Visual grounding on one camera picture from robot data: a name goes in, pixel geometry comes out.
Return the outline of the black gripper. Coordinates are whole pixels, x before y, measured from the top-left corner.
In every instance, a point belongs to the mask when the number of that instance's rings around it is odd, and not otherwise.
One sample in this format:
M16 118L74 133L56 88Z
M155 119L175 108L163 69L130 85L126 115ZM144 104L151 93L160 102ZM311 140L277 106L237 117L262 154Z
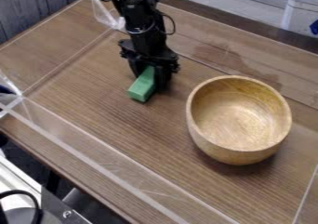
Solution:
M122 39L118 45L122 49L120 57L128 61L135 77L139 77L147 66L159 65L155 67L155 88L163 91L168 87L171 73L179 71L178 54L166 46L147 55L134 48L130 39Z

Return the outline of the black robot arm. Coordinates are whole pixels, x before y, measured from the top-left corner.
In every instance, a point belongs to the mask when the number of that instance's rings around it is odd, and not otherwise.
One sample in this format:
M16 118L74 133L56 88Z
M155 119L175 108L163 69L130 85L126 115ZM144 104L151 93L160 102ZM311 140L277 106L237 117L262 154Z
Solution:
M135 76L147 67L154 69L154 83L158 90L168 86L171 75L179 71L179 56L170 49L163 13L156 4L159 0L100 0L112 2L119 16L126 21L128 39L118 42L120 56L128 61Z

